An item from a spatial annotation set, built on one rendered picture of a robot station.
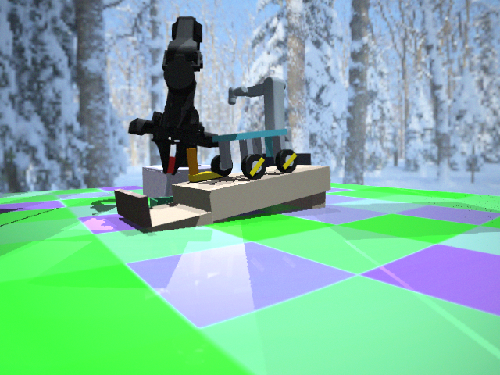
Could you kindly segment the beige wooden ramp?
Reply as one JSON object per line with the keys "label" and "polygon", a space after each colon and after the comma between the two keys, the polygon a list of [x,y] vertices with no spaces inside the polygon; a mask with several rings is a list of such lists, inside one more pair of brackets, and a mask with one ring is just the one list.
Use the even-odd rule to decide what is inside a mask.
{"label": "beige wooden ramp", "polygon": [[116,189],[118,215],[151,232],[200,227],[272,205],[326,208],[330,166],[297,165],[291,173],[266,168],[258,180],[240,173],[198,183],[171,184],[173,203],[149,207],[148,196]]}

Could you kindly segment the green tray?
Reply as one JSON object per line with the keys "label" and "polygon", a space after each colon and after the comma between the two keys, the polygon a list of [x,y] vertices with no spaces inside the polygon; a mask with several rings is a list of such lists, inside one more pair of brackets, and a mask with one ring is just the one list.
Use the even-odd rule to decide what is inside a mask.
{"label": "green tray", "polygon": [[150,198],[150,207],[173,203],[173,197]]}

